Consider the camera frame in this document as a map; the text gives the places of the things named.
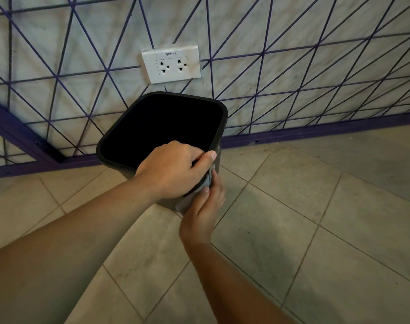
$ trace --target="electrical outlet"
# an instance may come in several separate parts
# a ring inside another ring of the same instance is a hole
[[[142,52],[151,84],[200,78],[197,45],[170,46]]]

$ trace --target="gray cloth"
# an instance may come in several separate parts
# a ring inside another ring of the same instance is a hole
[[[212,183],[211,170],[214,168],[215,168],[215,165],[212,165],[212,167],[208,170],[207,176],[201,186],[199,186],[196,190],[191,192],[188,196],[185,196],[184,198],[182,198],[182,200],[175,205],[176,211],[184,215],[187,209],[190,208],[191,203],[193,202],[193,199],[199,193],[199,191],[202,190],[203,187],[208,187],[211,185]]]

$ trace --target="floor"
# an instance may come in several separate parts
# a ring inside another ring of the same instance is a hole
[[[214,247],[298,323],[410,324],[410,126],[222,151]],[[124,181],[103,166],[0,179],[0,247]],[[67,323],[215,323],[150,207]]]

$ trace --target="black trash bin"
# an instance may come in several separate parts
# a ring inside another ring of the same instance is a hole
[[[220,101],[170,92],[148,93],[139,97],[101,138],[97,157],[129,179],[155,147],[176,140],[205,152],[216,151],[218,172],[226,122],[227,108]],[[167,199],[159,204],[175,210],[180,200]]]

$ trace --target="wall socket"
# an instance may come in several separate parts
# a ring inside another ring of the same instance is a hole
[[[200,78],[197,45],[170,46],[142,52],[151,84]]]

